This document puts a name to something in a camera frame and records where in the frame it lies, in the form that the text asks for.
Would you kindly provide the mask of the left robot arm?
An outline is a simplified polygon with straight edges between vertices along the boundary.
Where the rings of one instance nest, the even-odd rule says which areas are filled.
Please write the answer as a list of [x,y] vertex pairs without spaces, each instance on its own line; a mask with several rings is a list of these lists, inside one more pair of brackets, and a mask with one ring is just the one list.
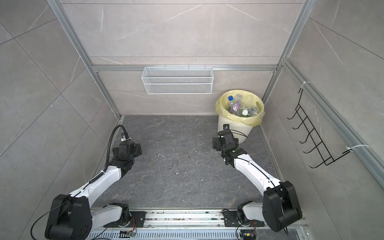
[[132,221],[127,204],[112,203],[93,208],[94,202],[131,170],[142,154],[140,144],[125,140],[113,149],[114,156],[105,171],[68,195],[58,195],[52,203],[45,238],[49,240],[85,240],[95,229],[112,225],[126,227]]

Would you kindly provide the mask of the clear crushed bottle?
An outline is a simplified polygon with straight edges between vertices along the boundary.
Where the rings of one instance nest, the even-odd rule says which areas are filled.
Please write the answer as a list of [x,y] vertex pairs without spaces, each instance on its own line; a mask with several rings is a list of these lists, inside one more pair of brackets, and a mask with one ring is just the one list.
[[255,106],[255,96],[248,94],[243,99],[243,109],[250,110]]

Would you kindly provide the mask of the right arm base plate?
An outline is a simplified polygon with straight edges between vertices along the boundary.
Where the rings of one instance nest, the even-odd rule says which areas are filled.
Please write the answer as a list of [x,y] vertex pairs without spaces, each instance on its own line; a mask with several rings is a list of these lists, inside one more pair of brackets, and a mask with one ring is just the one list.
[[264,227],[265,223],[256,220],[248,220],[239,210],[222,210],[225,227]]

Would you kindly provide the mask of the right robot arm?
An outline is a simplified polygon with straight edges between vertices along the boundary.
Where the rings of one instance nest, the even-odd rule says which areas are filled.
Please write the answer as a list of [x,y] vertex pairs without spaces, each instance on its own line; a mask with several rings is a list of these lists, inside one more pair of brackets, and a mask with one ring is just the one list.
[[263,196],[263,204],[247,202],[238,206],[240,223],[259,221],[279,232],[303,217],[296,189],[289,181],[282,182],[261,168],[239,147],[232,131],[222,130],[213,138],[213,149],[221,152],[226,165],[246,176]]

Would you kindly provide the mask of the Pepsi blue label bottle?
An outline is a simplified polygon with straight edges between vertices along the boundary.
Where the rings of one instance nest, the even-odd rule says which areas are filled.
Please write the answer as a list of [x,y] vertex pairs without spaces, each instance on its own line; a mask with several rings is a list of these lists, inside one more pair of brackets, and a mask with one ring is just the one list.
[[249,110],[249,116],[254,117],[257,116],[261,112],[260,108],[255,106]]

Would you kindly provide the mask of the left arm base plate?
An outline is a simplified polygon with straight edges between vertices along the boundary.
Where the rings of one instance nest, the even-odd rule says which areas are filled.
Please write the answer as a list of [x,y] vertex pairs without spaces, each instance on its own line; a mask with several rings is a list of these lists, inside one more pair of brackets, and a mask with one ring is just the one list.
[[124,217],[116,222],[104,225],[104,228],[143,228],[147,212],[138,211],[130,212],[124,215]]

